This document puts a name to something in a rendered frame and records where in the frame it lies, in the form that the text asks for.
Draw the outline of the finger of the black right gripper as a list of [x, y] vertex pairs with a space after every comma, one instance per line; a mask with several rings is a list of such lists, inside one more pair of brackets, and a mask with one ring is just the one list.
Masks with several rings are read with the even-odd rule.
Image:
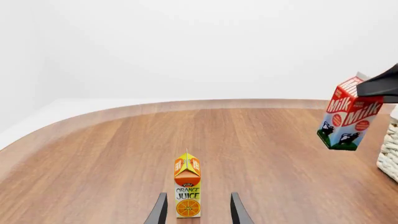
[[398, 96], [398, 74], [377, 76], [357, 85], [358, 96]]
[[395, 76], [398, 76], [398, 63], [396, 63], [393, 67], [386, 70], [382, 74], [373, 77], [373, 79], [392, 78]]

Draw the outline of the orange juice carton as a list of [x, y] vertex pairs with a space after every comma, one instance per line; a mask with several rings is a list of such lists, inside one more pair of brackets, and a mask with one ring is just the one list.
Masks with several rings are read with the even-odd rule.
[[201, 216], [201, 165], [188, 150], [175, 160], [174, 193], [177, 218]]

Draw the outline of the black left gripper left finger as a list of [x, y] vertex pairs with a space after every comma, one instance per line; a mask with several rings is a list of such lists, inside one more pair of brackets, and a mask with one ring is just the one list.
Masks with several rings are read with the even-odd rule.
[[161, 192], [144, 224], [166, 224], [167, 210], [167, 194], [165, 192]]

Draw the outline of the white woven basket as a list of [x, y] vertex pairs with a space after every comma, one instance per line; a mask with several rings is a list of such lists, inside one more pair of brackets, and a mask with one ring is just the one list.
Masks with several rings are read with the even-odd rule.
[[398, 119], [396, 118], [390, 118], [376, 165], [398, 183]]

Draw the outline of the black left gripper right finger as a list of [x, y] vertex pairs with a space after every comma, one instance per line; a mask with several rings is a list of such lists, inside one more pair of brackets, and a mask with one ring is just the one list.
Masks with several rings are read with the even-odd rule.
[[231, 193], [230, 210], [233, 224], [254, 224], [237, 192]]

